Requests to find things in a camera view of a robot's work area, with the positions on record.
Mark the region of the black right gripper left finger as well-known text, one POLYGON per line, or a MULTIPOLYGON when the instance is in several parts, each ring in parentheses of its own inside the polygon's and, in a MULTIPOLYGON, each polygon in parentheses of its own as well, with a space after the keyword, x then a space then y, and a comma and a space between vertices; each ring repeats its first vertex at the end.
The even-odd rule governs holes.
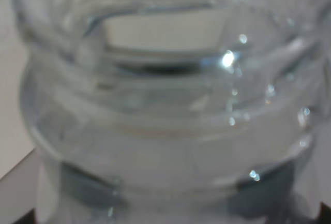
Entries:
POLYGON ((41 168, 36 206, 15 223, 120 223, 127 202, 109 184, 69 165, 41 168))

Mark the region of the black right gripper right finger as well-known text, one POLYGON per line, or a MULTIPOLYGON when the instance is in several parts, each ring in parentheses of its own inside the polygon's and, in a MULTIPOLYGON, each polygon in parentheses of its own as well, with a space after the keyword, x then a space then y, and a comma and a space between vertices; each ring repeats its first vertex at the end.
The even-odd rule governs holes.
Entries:
POLYGON ((245 220, 263 217, 266 223, 326 223, 330 220, 330 208, 320 201, 308 201, 293 190, 293 164, 250 173, 254 176, 239 180, 237 193, 227 199, 231 215, 245 220))

